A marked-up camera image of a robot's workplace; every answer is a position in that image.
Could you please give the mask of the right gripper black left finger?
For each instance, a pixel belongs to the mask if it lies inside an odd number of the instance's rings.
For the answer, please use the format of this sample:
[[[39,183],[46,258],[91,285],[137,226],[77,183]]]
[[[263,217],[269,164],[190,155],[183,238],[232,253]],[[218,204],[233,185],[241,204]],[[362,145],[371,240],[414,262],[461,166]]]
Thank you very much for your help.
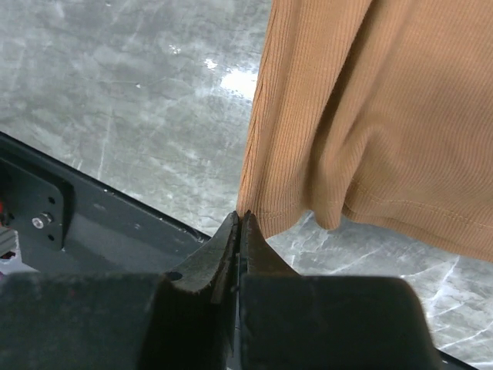
[[[3,369],[224,369],[233,349],[239,217],[163,274],[11,274]]]

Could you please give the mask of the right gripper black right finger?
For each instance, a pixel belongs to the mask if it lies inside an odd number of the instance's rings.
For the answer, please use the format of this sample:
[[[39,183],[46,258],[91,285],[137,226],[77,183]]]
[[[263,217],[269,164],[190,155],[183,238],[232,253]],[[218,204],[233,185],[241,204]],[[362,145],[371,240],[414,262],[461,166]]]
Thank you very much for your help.
[[[440,369],[421,303],[395,277],[298,274],[252,213],[240,237],[245,369]]]

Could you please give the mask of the mustard garment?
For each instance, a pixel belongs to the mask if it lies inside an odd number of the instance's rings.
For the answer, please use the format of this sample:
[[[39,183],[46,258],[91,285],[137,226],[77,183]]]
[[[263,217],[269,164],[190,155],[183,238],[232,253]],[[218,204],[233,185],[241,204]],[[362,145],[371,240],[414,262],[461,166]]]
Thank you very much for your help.
[[[275,1],[236,206],[492,259],[492,3]]]

